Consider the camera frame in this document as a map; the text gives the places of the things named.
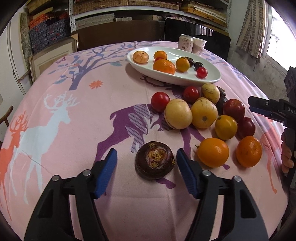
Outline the person's right hand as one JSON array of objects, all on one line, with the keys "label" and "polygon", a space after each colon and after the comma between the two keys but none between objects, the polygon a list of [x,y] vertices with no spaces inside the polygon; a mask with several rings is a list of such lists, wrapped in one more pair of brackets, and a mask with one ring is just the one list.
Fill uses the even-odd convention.
[{"label": "person's right hand", "polygon": [[290,148],[287,146],[285,142],[285,134],[283,133],[281,135],[281,169],[283,173],[288,173],[291,168],[294,166],[294,162],[292,161],[292,151]]}]

